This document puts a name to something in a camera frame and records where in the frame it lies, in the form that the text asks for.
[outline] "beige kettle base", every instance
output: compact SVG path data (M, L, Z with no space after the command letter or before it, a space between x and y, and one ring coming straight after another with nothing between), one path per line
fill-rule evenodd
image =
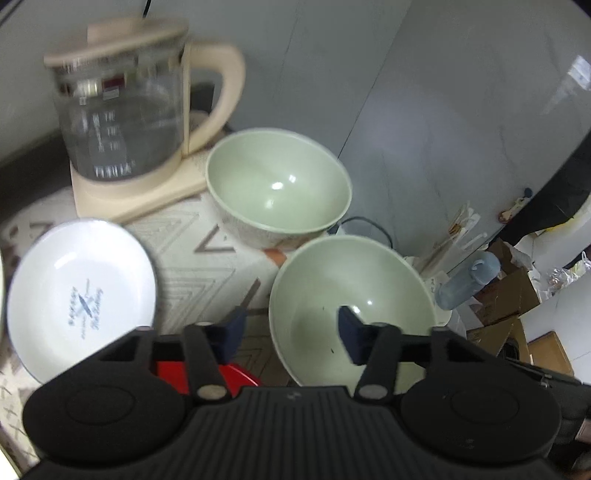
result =
M167 180L146 192L118 198L107 195L108 186L105 187L105 195L101 196L96 184L92 186L93 193L90 194L89 181L80 176L70 165L76 212L79 217L127 223L170 203L198 194L207 188L205 164L208 153L208 151L201 151L184 158Z

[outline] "kettle lid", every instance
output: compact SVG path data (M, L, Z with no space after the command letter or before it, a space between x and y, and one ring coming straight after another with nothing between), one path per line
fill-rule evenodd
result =
M91 24L81 34L70 37L56 52L43 57L46 67L86 63L118 55L175 38L189 31L189 23L172 18L114 18Z

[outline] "white plate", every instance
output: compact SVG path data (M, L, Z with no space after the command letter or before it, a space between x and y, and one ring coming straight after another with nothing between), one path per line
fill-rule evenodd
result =
M130 330L152 325L156 281L124 228L96 219L41 237L10 286L8 333L29 373L47 382Z

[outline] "patterned tablecloth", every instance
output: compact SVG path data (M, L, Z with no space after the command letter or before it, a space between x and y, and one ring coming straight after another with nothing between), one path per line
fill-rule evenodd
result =
M249 317L235 362L265 385L286 385L290 377L273 350L268 321L271 286L285 255L241 244L224 231L214 212L213 199L203 193L126 226L147 250L157 273L155 326L161 333L176 333L189 323L216 322L243 305ZM66 188L2 225L7 285L33 242L74 218L72 189ZM38 386L5 331L0 345L0 443L23 472L38 462L21 421L22 406Z

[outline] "glass kettle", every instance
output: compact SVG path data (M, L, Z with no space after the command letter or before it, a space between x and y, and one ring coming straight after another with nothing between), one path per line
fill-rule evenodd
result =
M172 173L228 121L244 86L243 57L227 44L186 43L188 30L183 20L118 18L44 56L70 161L86 180ZM189 132L192 68L221 73L223 86L212 114Z

